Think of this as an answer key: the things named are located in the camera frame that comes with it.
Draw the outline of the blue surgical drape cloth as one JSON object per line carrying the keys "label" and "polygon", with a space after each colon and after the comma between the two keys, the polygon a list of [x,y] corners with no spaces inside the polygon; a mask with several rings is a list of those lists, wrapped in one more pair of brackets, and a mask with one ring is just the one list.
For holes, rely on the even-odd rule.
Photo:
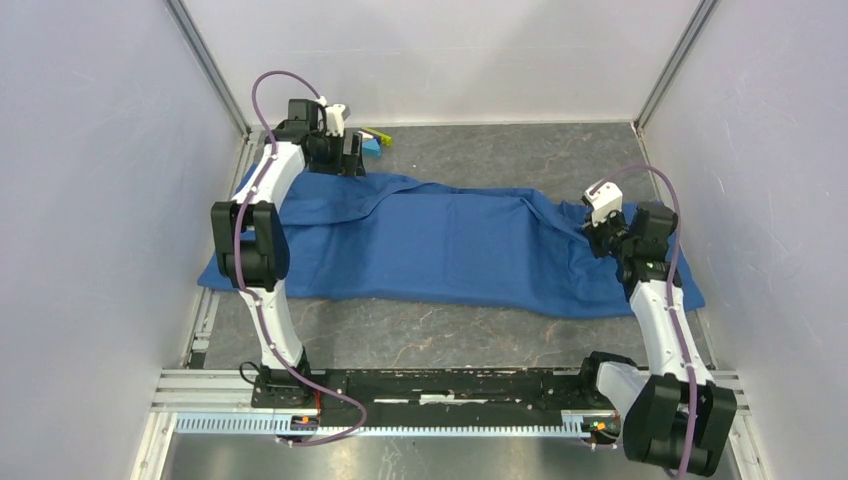
{"label": "blue surgical drape cloth", "polygon": [[531,188],[303,172],[279,209],[286,293],[628,316],[615,261],[595,257],[583,235],[586,214]]}

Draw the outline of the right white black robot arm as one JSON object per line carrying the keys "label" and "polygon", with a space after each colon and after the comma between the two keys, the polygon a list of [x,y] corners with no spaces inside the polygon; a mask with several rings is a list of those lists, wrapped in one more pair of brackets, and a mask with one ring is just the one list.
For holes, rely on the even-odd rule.
{"label": "right white black robot arm", "polygon": [[688,328],[682,276],[672,261],[677,226],[677,214],[662,204],[641,202],[631,218],[618,204],[590,207],[583,233],[595,257],[616,263],[616,277],[640,325],[648,371],[641,373],[627,357],[593,352],[581,368],[577,392],[591,408],[614,406],[629,460],[710,477],[737,400],[716,383]]}

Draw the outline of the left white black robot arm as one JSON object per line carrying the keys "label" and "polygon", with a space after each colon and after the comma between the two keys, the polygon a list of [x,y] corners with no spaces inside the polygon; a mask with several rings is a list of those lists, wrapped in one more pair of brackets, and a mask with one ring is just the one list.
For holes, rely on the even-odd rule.
{"label": "left white black robot arm", "polygon": [[304,171],[364,175],[363,137],[346,130],[349,115],[347,105],[323,98],[290,100],[287,118],[266,132],[261,160],[247,182],[211,208],[218,270],[248,306],[260,341],[255,408],[302,407],[314,395],[287,304],[291,255],[279,209]]}

